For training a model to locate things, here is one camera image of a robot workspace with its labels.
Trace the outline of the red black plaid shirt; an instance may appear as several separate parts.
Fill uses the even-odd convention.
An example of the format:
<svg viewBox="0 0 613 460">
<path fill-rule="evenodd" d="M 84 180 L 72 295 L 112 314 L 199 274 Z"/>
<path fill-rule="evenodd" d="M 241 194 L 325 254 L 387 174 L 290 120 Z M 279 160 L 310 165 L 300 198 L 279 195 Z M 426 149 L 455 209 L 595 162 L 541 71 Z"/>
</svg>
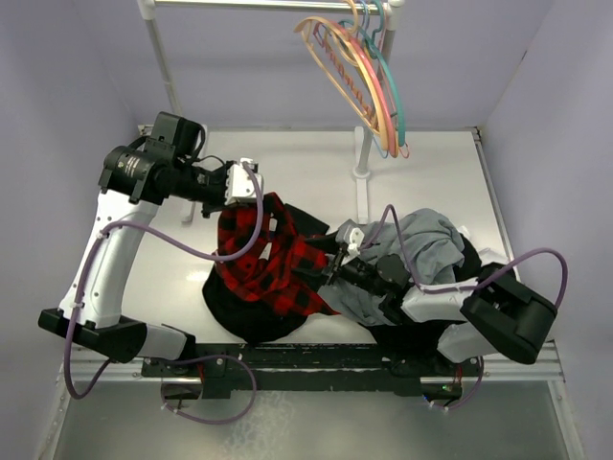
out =
<svg viewBox="0 0 613 460">
<path fill-rule="evenodd" d="M 261 231 L 240 258 L 216 263 L 216 274 L 240 300 L 263 301 L 281 316 L 296 313 L 335 315 L 317 290 L 300 278 L 300 270 L 319 272 L 326 253 L 307 244 L 289 207 L 275 193 L 263 197 Z"/>
</svg>

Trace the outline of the cream plastic hanger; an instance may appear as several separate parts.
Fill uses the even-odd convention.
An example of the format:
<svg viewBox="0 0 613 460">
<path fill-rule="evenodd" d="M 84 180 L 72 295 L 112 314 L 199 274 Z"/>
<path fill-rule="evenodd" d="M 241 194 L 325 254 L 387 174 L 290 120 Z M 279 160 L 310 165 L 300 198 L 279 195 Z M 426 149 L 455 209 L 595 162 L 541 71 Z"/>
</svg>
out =
<svg viewBox="0 0 613 460">
<path fill-rule="evenodd" d="M 301 20 L 294 28 L 294 33 L 297 34 L 302 39 L 304 45 L 306 46 L 307 51 L 310 53 L 311 57 L 313 58 L 315 63 L 319 66 L 319 68 L 325 73 L 327 78 L 329 77 L 327 73 L 320 67 L 321 64 L 327 67 L 331 75 L 335 77 L 336 79 L 339 78 L 339 74 L 337 73 L 337 69 L 333 67 L 333 64 L 331 60 L 329 59 L 329 57 L 327 56 L 326 51 L 317 42 L 317 38 L 313 34 L 323 35 L 326 30 L 325 30 L 325 27 L 321 24 L 321 21 L 328 20 L 330 22 L 341 24 L 343 28 L 345 28 L 351 35 L 353 35 L 359 42 L 361 42 L 361 35 L 359 34 L 359 32 L 360 32 L 360 26 L 363 24 L 363 20 L 364 20 L 364 12 L 360 9 L 360 7 L 362 6 L 362 1 L 359 1 L 359 2 L 349 1 L 347 5 L 349 6 L 349 9 L 351 12 L 351 17 L 349 19 L 334 21 L 334 20 L 327 19 L 322 16 L 312 15 L 312 16 L 309 16 Z M 333 49 L 333 51 L 337 53 L 337 57 L 344 64 L 345 70 L 351 75 L 357 89 L 362 92 L 363 101 L 370 108 L 374 108 L 374 104 L 373 104 L 370 92 L 368 88 L 366 87 L 366 85 L 364 84 L 364 82 L 358 77 L 356 69 L 351 64 L 348 64 L 343 59 L 343 56 L 341 55 L 338 48 L 336 47 L 336 43 L 334 42 L 332 37 L 329 38 L 329 44 L 331 45 L 331 48 Z M 336 86 L 333 83 L 332 85 L 341 94 L 341 92 L 336 88 Z"/>
</svg>

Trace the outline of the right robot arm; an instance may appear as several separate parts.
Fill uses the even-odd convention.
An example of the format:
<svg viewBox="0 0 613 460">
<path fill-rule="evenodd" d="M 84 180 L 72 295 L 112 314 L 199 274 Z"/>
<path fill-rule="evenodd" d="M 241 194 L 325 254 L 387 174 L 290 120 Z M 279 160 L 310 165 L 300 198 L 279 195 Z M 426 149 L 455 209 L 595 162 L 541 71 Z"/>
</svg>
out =
<svg viewBox="0 0 613 460">
<path fill-rule="evenodd" d="M 492 354 L 533 364 L 561 301 L 521 283 L 514 266 L 492 260 L 460 282 L 429 286 L 413 279 L 398 254 L 373 263 L 355 258 L 333 262 L 318 293 L 380 346 L 426 356 L 437 375 Z"/>
</svg>

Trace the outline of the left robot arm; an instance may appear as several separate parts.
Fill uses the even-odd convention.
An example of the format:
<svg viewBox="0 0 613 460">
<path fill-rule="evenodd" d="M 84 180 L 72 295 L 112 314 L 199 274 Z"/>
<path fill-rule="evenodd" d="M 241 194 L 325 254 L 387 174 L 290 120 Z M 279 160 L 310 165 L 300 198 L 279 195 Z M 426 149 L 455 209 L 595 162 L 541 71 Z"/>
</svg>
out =
<svg viewBox="0 0 613 460">
<path fill-rule="evenodd" d="M 229 164 L 198 166 L 205 128 L 161 112 L 150 135 L 119 146 L 103 160 L 94 226 L 72 286 L 56 308 L 43 310 L 39 328 L 113 361 L 160 357 L 176 376 L 196 366 L 194 338 L 122 314 L 125 286 L 140 243 L 165 199 L 202 203 L 205 212 L 225 204 Z"/>
</svg>

